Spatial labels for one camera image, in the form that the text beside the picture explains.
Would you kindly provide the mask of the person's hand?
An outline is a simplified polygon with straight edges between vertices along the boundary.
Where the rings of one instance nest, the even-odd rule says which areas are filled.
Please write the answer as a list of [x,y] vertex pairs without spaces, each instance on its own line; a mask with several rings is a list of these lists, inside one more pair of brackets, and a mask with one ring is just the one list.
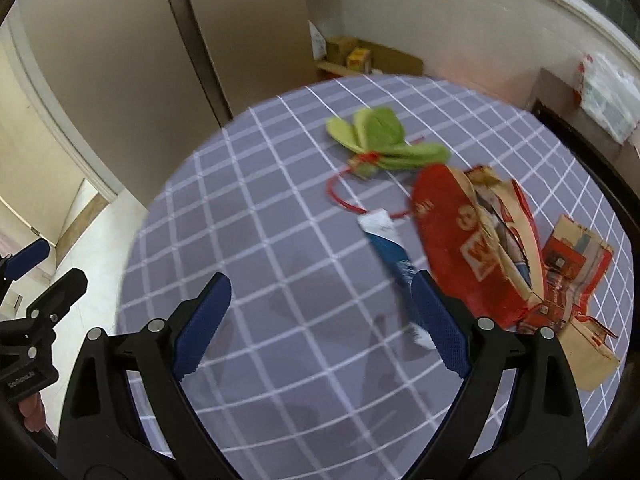
[[24,417],[24,426],[29,432],[38,432],[46,426],[46,412],[39,392],[21,400],[18,409]]

